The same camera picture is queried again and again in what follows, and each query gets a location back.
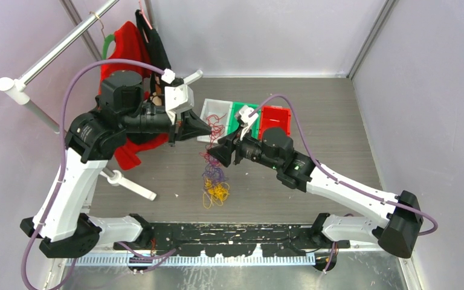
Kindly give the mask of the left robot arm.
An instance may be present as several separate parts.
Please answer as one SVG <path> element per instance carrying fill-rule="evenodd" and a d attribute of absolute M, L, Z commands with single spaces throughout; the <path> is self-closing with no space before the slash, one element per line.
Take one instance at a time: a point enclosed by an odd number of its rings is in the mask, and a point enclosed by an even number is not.
<path fill-rule="evenodd" d="M 76 117 L 62 141 L 65 159 L 44 205 L 21 222 L 27 236 L 40 239 L 46 257 L 79 258 L 110 243 L 139 250 L 150 246 L 153 229 L 140 215 L 100 218 L 82 208 L 129 134 L 167 134 L 170 144 L 210 134 L 210 126 L 193 112 L 190 84 L 201 76 L 197 71 L 166 86 L 164 106 L 144 98 L 143 77 L 137 72 L 117 71 L 101 82 L 97 106 Z"/>

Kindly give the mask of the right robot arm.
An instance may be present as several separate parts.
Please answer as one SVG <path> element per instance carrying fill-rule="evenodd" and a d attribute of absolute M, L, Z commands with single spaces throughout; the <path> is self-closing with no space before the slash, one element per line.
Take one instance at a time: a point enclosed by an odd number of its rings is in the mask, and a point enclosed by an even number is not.
<path fill-rule="evenodd" d="M 340 175 L 295 150 L 293 139 L 279 127 L 269 128 L 260 140 L 250 134 L 229 134 L 207 152 L 224 167 L 242 160 L 269 167 L 286 187 L 328 198 L 357 212 L 354 217 L 320 213 L 311 232 L 315 246 L 326 248 L 332 242 L 355 240 L 376 243 L 396 257 L 411 257 L 424 222 L 415 194 L 384 192 Z"/>

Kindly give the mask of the green plastic bin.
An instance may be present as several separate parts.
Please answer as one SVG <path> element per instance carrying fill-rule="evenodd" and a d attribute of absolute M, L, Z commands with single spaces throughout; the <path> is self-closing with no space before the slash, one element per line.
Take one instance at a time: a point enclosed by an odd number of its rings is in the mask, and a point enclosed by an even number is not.
<path fill-rule="evenodd" d="M 239 122 L 237 120 L 236 115 L 238 114 L 239 110 L 241 108 L 243 108 L 244 106 L 248 106 L 248 107 L 253 108 L 253 109 L 256 109 L 258 107 L 258 105 L 256 105 L 256 104 L 242 103 L 242 102 L 237 102 L 237 101 L 233 102 L 232 110 L 231 110 L 231 114 L 230 114 L 230 120 L 229 120 L 229 123 L 228 123 L 227 135 L 230 134 L 230 133 L 233 133 L 239 127 Z M 251 128 L 251 135 L 252 135 L 253 138 L 256 138 L 256 139 L 259 138 L 260 120 L 261 120 L 261 116 L 262 116 L 262 111 L 259 110 L 257 113 L 258 113 L 259 116 L 258 116 L 256 122 L 253 124 L 253 126 Z"/>

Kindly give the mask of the white plastic bin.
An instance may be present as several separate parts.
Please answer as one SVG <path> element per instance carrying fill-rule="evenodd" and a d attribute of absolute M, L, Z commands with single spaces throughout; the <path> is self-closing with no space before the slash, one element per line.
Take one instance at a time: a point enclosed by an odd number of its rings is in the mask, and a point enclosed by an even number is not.
<path fill-rule="evenodd" d="M 211 127 L 212 132 L 208 136 L 197 137 L 197 141 L 217 143 L 218 139 L 227 135 L 232 105 L 232 101 L 210 98 L 204 100 L 200 118 Z"/>

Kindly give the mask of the red plastic bin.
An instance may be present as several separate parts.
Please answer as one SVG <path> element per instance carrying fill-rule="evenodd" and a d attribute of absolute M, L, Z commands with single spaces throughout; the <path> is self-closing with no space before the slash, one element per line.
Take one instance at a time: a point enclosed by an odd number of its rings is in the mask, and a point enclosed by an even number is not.
<path fill-rule="evenodd" d="M 281 106 L 263 106 L 261 108 L 258 139 L 262 139 L 263 133 L 272 127 L 280 127 L 287 136 L 290 136 L 291 110 Z"/>

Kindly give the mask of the black shirt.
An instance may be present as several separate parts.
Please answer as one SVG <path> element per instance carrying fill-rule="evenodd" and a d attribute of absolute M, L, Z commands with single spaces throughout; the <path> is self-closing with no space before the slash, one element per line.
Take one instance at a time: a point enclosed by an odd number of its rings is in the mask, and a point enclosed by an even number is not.
<path fill-rule="evenodd" d="M 143 52 L 144 61 L 160 68 L 163 71 L 165 69 L 170 69 L 171 64 L 169 62 L 169 58 L 167 57 L 164 45 L 156 29 L 149 27 L 140 10 L 136 10 L 135 20 L 145 48 L 145 51 Z M 156 72 L 152 72 L 149 79 L 149 101 L 154 105 L 164 106 L 164 89 L 167 84 L 161 80 L 161 75 Z"/>

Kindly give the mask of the red shirt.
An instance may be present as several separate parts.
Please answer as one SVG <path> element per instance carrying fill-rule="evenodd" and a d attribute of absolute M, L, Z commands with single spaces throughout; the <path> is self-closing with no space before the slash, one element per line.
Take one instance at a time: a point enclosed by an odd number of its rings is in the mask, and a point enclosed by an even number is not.
<path fill-rule="evenodd" d="M 129 59 L 150 63 L 145 44 L 143 44 L 139 29 L 130 21 L 125 22 L 117 31 L 114 32 L 115 48 L 114 52 L 105 59 Z M 139 66 L 126 64 L 110 64 L 100 67 L 100 80 L 111 76 L 112 73 L 121 70 L 135 71 L 144 79 L 153 76 L 151 70 Z M 124 146 L 116 149 L 114 157 L 122 170 L 130 170 L 141 164 L 137 153 L 155 149 L 165 144 L 169 139 L 167 134 L 128 134 Z"/>

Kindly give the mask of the green hanger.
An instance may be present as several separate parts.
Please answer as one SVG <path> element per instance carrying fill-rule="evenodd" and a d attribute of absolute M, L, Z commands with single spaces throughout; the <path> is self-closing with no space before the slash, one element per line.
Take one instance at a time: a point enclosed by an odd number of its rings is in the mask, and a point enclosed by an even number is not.
<path fill-rule="evenodd" d="M 109 34 L 104 38 L 103 48 L 101 52 L 101 59 L 106 60 L 108 58 L 108 51 L 111 43 L 115 42 L 115 35 Z"/>

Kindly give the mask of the white clothes rack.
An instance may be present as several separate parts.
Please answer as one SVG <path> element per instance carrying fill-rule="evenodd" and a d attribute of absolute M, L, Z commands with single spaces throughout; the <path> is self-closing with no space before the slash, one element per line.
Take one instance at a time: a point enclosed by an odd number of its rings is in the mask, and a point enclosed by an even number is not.
<path fill-rule="evenodd" d="M 18 76 L 72 28 L 60 1 L 7 1 L 7 36 L 4 48 L 10 63 L 2 76 Z M 74 42 L 26 88 L 32 99 L 52 117 L 59 116 L 65 89 L 73 75 L 94 60 L 82 40 Z M 3 201 L 40 204 L 59 166 L 56 135 L 33 113 L 2 96 L 0 124 L 0 198 Z M 189 166 L 181 149 L 165 150 L 165 169 L 154 172 L 148 163 L 130 177 L 160 195 L 197 204 L 202 196 L 201 165 Z"/>

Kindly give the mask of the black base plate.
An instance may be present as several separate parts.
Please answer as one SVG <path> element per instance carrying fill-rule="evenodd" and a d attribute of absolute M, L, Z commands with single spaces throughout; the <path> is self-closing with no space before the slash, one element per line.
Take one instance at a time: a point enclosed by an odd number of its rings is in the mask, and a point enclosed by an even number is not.
<path fill-rule="evenodd" d="M 176 255 L 197 257 L 248 257 L 260 247 L 262 257 L 303 256 L 329 251 L 331 242 L 319 242 L 310 225 L 302 224 L 203 224 L 151 223 L 147 242 L 129 247 L 155 250 L 157 255 L 175 249 Z"/>

